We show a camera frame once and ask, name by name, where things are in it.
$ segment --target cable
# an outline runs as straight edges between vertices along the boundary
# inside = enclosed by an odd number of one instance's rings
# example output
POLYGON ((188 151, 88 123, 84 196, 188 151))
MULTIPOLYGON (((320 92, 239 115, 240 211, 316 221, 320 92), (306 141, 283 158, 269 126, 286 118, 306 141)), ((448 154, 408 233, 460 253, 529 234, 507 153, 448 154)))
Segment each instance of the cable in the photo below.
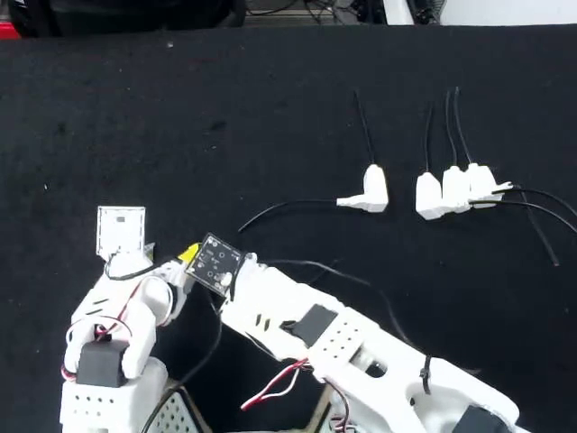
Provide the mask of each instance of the cable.
POLYGON ((525 203, 522 201, 498 201, 498 200, 470 200, 469 203, 472 205, 509 205, 509 206, 531 207, 533 209, 540 210, 541 212, 545 212, 551 217, 557 218, 563 224, 568 226, 577 235, 577 228, 575 228, 575 226, 571 224, 569 221, 567 221, 565 218, 556 214, 554 211, 547 209, 546 207, 542 207, 534 203, 525 203))
POLYGON ((312 260, 278 259, 278 260, 266 260, 266 261, 263 261, 262 263, 265 263, 265 264, 297 264, 297 265, 305 265, 305 266, 307 266, 307 265, 308 266, 316 266, 317 268, 321 268, 322 270, 330 272, 333 275, 336 275, 338 277, 342 277, 342 278, 345 278, 347 280, 357 282, 359 284, 362 284, 363 286, 368 286, 368 287, 371 286, 371 284, 368 281, 363 280, 362 278, 355 277, 354 275, 350 275, 348 273, 337 271, 336 269, 333 269, 330 266, 327 266, 327 265, 320 263, 320 262, 313 262, 312 260))
POLYGON ((303 4, 304 4, 304 6, 305 6, 305 9, 307 9, 307 12, 308 12, 308 14, 311 16, 311 18, 313 18, 313 20, 315 20, 315 22, 320 25, 321 20, 319 19, 319 17, 317 17, 317 16, 315 15, 315 13, 313 13, 313 11, 311 10, 310 6, 308 5, 308 2, 309 2, 309 0, 303 0, 303 4))
MULTIPOLYGON (((265 394, 269 391, 269 389, 272 388, 278 381, 280 381, 283 377, 285 377, 290 372, 295 371, 295 370, 298 371, 307 362, 308 362, 308 359, 305 358, 305 359, 302 359, 300 361, 296 361, 295 363, 288 365, 285 368, 283 368, 276 376, 274 376, 270 380, 269 383, 267 383, 267 385, 260 392, 253 395, 249 400, 245 401, 241 405, 241 410, 242 411, 248 410, 249 408, 251 408, 255 404, 260 403, 263 400, 263 397, 265 396, 265 394)), ((292 389, 292 386, 294 386, 294 383, 292 385, 288 386, 289 391, 290 391, 290 389, 292 389)), ((276 397, 276 396, 277 396, 276 394, 270 394, 270 398, 276 397)))
MULTIPOLYGON (((528 203, 529 200, 527 200, 527 195, 525 194, 525 192, 520 191, 520 194, 521 194, 521 197, 523 198, 523 201, 525 201, 525 203, 528 203)), ((533 212, 533 209, 531 207, 527 208, 527 217, 529 218, 529 222, 531 223, 531 226, 533 227, 533 229, 537 233, 537 236, 539 236, 539 239, 541 240, 541 244, 543 244, 543 247, 546 249, 547 254, 549 254, 549 258, 551 259, 551 263, 555 267, 559 266, 560 265, 559 258, 557 257, 557 254, 555 254, 553 246, 549 242, 549 239, 547 238, 547 235, 545 234, 545 232, 541 228, 541 225, 539 225, 539 222, 537 221, 535 214, 533 212)))
MULTIPOLYGON (((210 299, 210 293, 208 293, 208 289, 205 290, 205 294, 208 298, 208 301, 212 305, 212 300, 210 299)), ((162 410, 162 407, 164 406, 164 404, 169 400, 170 396, 174 392, 176 392, 180 387, 184 387, 184 385, 188 381, 190 381, 190 379, 192 379, 192 377, 195 374, 197 374, 198 371, 200 371, 206 365, 206 363, 208 363, 208 361, 212 357, 213 353, 216 351, 218 345, 220 344, 221 336, 223 334, 223 321, 220 317, 220 314, 217 314, 216 317, 218 319, 218 328, 216 329, 215 341, 213 342, 213 344, 208 349, 208 352, 206 352, 205 356, 200 360, 200 362, 198 364, 196 364, 194 367, 192 367, 190 369, 190 371, 188 371, 188 373, 186 373, 182 377, 182 379, 180 379, 177 383, 175 383, 174 385, 167 388, 167 390, 162 394, 159 402, 154 407, 154 410, 152 411, 151 415, 148 417, 148 419, 144 423, 144 426, 141 429, 141 433, 147 433, 148 432, 149 428, 152 425, 152 422, 154 422, 154 419, 159 414, 159 412, 162 410)))
POLYGON ((334 385, 332 382, 328 381, 327 379, 325 379, 325 382, 327 385, 329 385, 331 388, 333 388, 333 390, 337 394, 339 394, 339 397, 341 397, 341 400, 343 400, 344 417, 336 424, 335 431, 344 433, 346 431, 346 426, 349 422, 349 417, 351 415, 351 409, 349 407, 349 401, 347 400, 344 393, 336 385, 334 385))
POLYGON ((459 95, 461 94, 461 90, 457 86, 454 88, 454 96, 453 96, 453 116, 454 122, 457 125, 457 133, 459 134, 459 139, 461 140, 461 145, 463 146, 463 150, 465 151, 465 155, 467 157, 467 161, 471 164, 471 154, 469 153, 469 147, 467 146, 467 142, 465 141, 465 137, 463 135, 463 129, 461 128, 461 113, 459 111, 459 95))
MULTIPOLYGON (((328 266, 331 268, 334 268, 341 261, 342 261, 342 259, 334 259, 331 262, 331 264, 329 264, 328 266)), ((321 272, 319 272, 317 275, 315 275, 313 278, 311 278, 309 281, 307 281, 307 284, 309 286, 312 286, 317 281, 319 281, 321 278, 323 278, 327 273, 328 273, 328 271, 326 269, 321 270, 321 272)))
POLYGON ((431 155, 429 149, 431 148, 431 123, 433 122, 433 115, 435 113, 435 104, 429 104, 428 114, 426 115, 425 123, 425 139, 423 140, 423 147, 425 148, 425 171, 431 170, 431 155))
MULTIPOLYGON (((72 340, 71 336, 72 336, 72 332, 74 331, 74 328, 81 322, 85 322, 85 321, 91 321, 91 325, 94 326, 102 326, 102 323, 100 319, 106 319, 106 320, 112 320, 114 322, 114 324, 110 327, 110 329, 108 329, 104 334, 107 334, 110 330, 112 330, 112 328, 115 325, 122 325, 130 334, 130 336, 133 336, 133 332, 130 329, 130 327, 128 325, 126 325, 126 323, 124 323, 120 318, 113 318, 112 316, 84 316, 83 318, 77 320, 76 322, 74 322, 72 325, 70 325, 70 327, 68 328, 68 330, 66 331, 66 344, 69 345, 70 341, 72 340)), ((102 335, 102 332, 96 332, 97 335, 102 335)))
POLYGON ((562 198, 557 197, 554 194, 551 194, 546 191, 542 191, 541 189, 531 189, 531 188, 522 188, 520 185, 517 185, 515 188, 511 189, 499 189, 497 191, 493 191, 493 194, 506 194, 508 192, 530 192, 532 194, 538 194, 540 196, 544 196, 550 198, 553 201, 556 201, 559 205, 563 206, 569 212, 571 212, 575 217, 577 217, 577 210, 574 209, 569 203, 567 203, 562 198))
POLYGON ((300 369, 296 369, 295 373, 292 375, 292 380, 290 381, 290 385, 287 387, 287 389, 285 391, 263 395, 261 397, 261 400, 274 399, 276 397, 282 397, 283 395, 287 395, 295 387, 295 383, 297 383, 297 378, 298 378, 299 373, 300 373, 300 369))
POLYGON ((286 11, 287 9, 289 9, 291 6, 293 6, 298 0, 290 0, 286 5, 281 6, 277 9, 272 9, 270 11, 265 11, 265 12, 253 12, 251 9, 249 9, 248 5, 246 6, 246 12, 248 13, 248 15, 252 15, 252 16, 264 16, 264 15, 271 15, 271 14, 276 14, 278 12, 282 12, 282 11, 286 11))
POLYGON ((60 374, 62 376, 62 379, 64 379, 66 382, 76 381, 76 375, 73 372, 69 372, 64 366, 64 364, 60 367, 60 374))
POLYGON ((116 257, 117 254, 118 253, 113 253, 110 256, 110 259, 108 259, 108 262, 106 262, 106 264, 105 264, 105 275, 106 275, 106 277, 108 277, 109 280, 112 280, 112 281, 128 281, 128 280, 131 280, 132 278, 140 277, 140 276, 142 276, 148 272, 152 272, 155 269, 160 268, 161 266, 165 265, 166 263, 172 262, 173 260, 177 259, 176 257, 171 256, 171 257, 168 257, 164 260, 161 260, 158 263, 152 264, 148 268, 140 269, 137 272, 128 273, 126 275, 110 275, 110 263, 116 257))
POLYGON ((283 201, 281 203, 277 203, 276 205, 272 205, 267 207, 266 209, 262 210, 251 219, 249 219, 246 223, 244 223, 241 228, 238 229, 238 233, 242 233, 246 230, 249 226, 252 226, 257 220, 261 219, 265 215, 269 214, 270 212, 280 209, 281 207, 292 206, 292 205, 325 205, 331 203, 336 206, 336 200, 332 199, 304 199, 304 200, 291 200, 291 201, 283 201))
POLYGON ((447 90, 444 96, 444 129, 447 132, 447 137, 449 143, 451 144, 451 149, 453 151, 453 166, 457 165, 457 148, 454 145, 453 134, 451 134, 451 126, 449 125, 449 105, 451 102, 451 90, 447 90))
POLYGON ((367 124, 367 117, 364 114, 364 110, 362 109, 361 99, 359 98, 359 92, 357 89, 353 91, 354 94, 354 101, 357 106, 357 112, 359 117, 361 118, 362 122, 362 130, 364 131, 364 139, 367 144, 367 153, 369 154, 369 161, 371 164, 376 164, 375 159, 375 149, 371 139, 371 132, 369 131, 369 125, 367 124))

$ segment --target white wire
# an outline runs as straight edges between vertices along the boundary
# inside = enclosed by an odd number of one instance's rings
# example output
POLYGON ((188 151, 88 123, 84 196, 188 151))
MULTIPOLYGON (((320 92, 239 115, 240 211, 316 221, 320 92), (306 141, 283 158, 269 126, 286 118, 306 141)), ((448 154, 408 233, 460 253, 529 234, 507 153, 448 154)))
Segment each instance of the white wire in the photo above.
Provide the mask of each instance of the white wire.
POLYGON ((249 404, 251 404, 253 401, 255 400, 259 400, 265 393, 266 391, 269 390, 269 388, 283 375, 285 375, 287 372, 289 372, 290 370, 292 370, 294 368, 294 364, 288 365, 285 368, 283 368, 282 370, 280 370, 280 372, 274 376, 269 383, 267 383, 267 386, 265 386, 259 393, 253 395, 249 400, 245 401, 242 405, 241 405, 241 410, 244 410, 244 408, 246 408, 249 404))
POLYGON ((273 399, 275 397, 282 397, 283 395, 287 395, 295 387, 295 383, 297 383, 297 378, 298 378, 299 372, 300 372, 299 369, 295 370, 295 373, 292 376, 292 380, 290 381, 290 385, 287 387, 287 389, 285 391, 275 392, 274 394, 263 395, 261 397, 261 400, 273 399))

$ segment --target red wire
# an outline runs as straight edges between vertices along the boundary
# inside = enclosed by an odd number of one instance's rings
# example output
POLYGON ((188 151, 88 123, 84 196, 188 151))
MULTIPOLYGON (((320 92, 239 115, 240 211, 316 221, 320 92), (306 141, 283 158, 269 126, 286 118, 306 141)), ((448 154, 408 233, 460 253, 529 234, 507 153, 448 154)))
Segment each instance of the red wire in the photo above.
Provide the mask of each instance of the red wire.
MULTIPOLYGON (((130 296, 128 297, 128 300, 124 303, 123 309, 120 310, 120 313, 118 314, 118 316, 116 317, 117 320, 122 320, 123 314, 126 311, 126 309, 128 308, 128 303, 131 301, 132 298, 134 298, 134 295, 136 295, 136 292, 138 291, 138 289, 141 287, 141 283, 144 281, 144 279, 140 280, 138 282, 138 284, 136 284, 136 287, 134 287, 132 293, 130 294, 130 296)), ((104 330, 104 331, 100 331, 100 332, 96 332, 96 334, 98 336, 105 336, 106 334, 108 334, 110 331, 112 331, 114 329, 114 327, 116 326, 115 323, 113 323, 113 325, 104 330)))
POLYGON ((290 368, 288 368, 284 372, 282 372, 282 374, 279 375, 279 377, 277 377, 273 382, 270 382, 262 391, 259 392, 261 397, 259 397, 258 399, 255 399, 255 400, 251 401, 250 403, 246 404, 244 407, 242 407, 242 410, 243 411, 248 410, 252 406, 254 406, 255 404, 262 402, 262 396, 264 396, 269 391, 270 388, 272 388, 275 384, 277 384, 281 379, 286 377, 289 373, 292 373, 295 370, 297 370, 298 368, 301 368, 303 366, 303 364, 306 364, 307 362, 308 362, 307 358, 302 359, 300 361, 296 361, 293 365, 290 366, 290 368))

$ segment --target black felt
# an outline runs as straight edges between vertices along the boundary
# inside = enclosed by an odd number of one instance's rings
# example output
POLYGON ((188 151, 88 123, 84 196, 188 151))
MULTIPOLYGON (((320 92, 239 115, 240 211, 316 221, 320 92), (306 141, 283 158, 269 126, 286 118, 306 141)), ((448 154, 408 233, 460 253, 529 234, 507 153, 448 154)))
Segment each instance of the black felt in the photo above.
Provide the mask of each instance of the black felt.
MULTIPOLYGON (((539 216, 554 269, 523 209, 436 222, 413 210, 426 103, 454 85, 473 158, 498 180, 577 203, 576 38, 573 26, 307 28, 3 43, 0 429, 58 431, 64 333, 102 272, 96 206, 142 205, 159 256, 213 231, 261 258, 342 258, 387 292, 416 344, 481 368, 523 426, 577 430, 575 236, 539 216), (387 211, 281 213, 241 241, 236 228, 272 203, 361 190, 352 87, 387 174, 387 211)), ((450 151, 439 117, 432 154, 440 175, 450 151)), ((370 290, 333 276, 318 287, 394 332, 370 290)), ((155 353, 180 377, 214 332, 193 293, 155 353)), ((279 369, 226 329, 189 389, 214 431, 303 427, 320 392, 305 374, 286 398, 238 409, 279 369)))

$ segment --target white 3d-printed part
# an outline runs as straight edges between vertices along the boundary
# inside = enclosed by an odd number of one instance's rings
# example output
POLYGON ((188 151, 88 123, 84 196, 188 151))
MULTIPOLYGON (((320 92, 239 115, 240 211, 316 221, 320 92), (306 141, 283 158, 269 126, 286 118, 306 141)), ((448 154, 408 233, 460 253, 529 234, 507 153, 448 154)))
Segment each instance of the white 3d-printed part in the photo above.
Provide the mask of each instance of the white 3d-printed part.
POLYGON ((96 254, 108 261, 117 251, 143 251, 145 215, 145 207, 99 206, 96 254))
POLYGON ((152 422, 149 433, 199 433, 187 404, 175 392, 152 422))
POLYGON ((63 433, 139 433, 162 395, 168 374, 149 358, 142 376, 120 388, 64 382, 60 423, 63 433))

